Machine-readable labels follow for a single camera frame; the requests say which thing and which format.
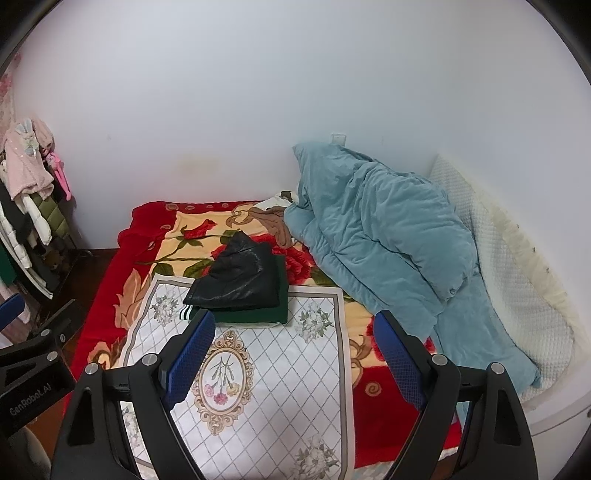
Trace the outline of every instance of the oval frame print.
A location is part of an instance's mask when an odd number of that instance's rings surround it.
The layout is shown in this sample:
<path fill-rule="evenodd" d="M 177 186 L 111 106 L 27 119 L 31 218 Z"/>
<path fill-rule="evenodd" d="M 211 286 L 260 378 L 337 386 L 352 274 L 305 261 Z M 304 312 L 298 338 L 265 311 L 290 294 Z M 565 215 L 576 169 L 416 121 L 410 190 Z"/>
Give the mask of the oval frame print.
<path fill-rule="evenodd" d="M 212 435 L 233 425 L 251 400 L 254 367 L 249 360 L 234 330 L 223 333 L 207 351 L 191 392 L 200 419 L 207 423 Z"/>

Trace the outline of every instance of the white mat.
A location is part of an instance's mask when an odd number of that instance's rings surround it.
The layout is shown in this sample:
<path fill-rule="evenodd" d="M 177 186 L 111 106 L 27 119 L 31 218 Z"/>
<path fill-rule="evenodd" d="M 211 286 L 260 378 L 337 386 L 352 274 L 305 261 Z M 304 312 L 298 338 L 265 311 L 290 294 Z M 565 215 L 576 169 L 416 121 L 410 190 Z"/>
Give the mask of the white mat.
<path fill-rule="evenodd" d="M 192 282 L 154 277 L 118 367 L 159 352 L 184 330 L 179 313 Z M 218 325 L 191 391 L 171 411 L 207 479 L 350 478 L 355 441 L 342 290 L 290 287 L 289 295 L 286 325 Z M 122 411 L 143 477 L 156 478 L 132 404 Z"/>

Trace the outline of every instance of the pink toy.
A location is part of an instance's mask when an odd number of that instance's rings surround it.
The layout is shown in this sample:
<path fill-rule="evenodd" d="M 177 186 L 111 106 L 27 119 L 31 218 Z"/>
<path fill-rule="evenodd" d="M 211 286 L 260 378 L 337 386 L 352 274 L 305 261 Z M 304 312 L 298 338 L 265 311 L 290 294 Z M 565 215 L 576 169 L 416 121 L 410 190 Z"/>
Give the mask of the pink toy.
<path fill-rule="evenodd" d="M 61 161 L 61 158 L 55 153 L 51 152 L 47 154 L 46 161 L 53 170 L 53 175 L 55 176 L 56 180 L 64 190 L 64 193 L 66 194 L 66 200 L 71 200 L 72 192 L 70 191 L 70 186 L 66 180 L 66 174 L 64 174 L 64 163 Z"/>

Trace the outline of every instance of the metal screw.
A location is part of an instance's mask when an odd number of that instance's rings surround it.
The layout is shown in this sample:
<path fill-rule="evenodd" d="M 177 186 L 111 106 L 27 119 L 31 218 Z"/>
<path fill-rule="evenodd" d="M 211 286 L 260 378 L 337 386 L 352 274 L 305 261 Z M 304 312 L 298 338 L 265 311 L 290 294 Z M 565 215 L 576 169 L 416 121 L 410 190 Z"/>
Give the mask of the metal screw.
<path fill-rule="evenodd" d="M 144 355 L 142 358 L 142 363 L 149 367 L 150 365 L 154 365 L 158 360 L 158 355 L 155 353 L 148 353 L 148 355 Z"/>
<path fill-rule="evenodd" d="M 440 353 L 436 353 L 435 355 L 433 355 L 431 357 L 431 360 L 433 360 L 433 363 L 435 365 L 439 365 L 440 367 L 442 367 L 443 365 L 447 365 L 447 357 Z"/>
<path fill-rule="evenodd" d="M 491 364 L 491 370 L 499 375 L 505 373 L 505 367 L 503 367 L 503 365 L 497 362 Z"/>
<path fill-rule="evenodd" d="M 97 363 L 93 363 L 93 364 L 88 364 L 86 365 L 86 367 L 84 368 L 84 372 L 87 375 L 92 375 L 95 374 L 99 371 L 99 364 Z"/>

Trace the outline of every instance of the blue comforter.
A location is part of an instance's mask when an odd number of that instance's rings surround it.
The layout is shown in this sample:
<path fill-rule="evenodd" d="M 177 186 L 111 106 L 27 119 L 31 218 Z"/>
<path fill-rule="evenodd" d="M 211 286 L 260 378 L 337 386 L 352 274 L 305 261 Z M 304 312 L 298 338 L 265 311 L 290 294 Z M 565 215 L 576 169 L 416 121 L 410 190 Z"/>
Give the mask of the blue comforter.
<path fill-rule="evenodd" d="M 344 147 L 299 144 L 299 200 L 285 211 L 292 235 L 320 268 L 372 314 L 390 310 L 407 333 L 457 365 L 505 365 L 518 392 L 538 371 L 490 303 L 472 234 L 446 192 Z"/>

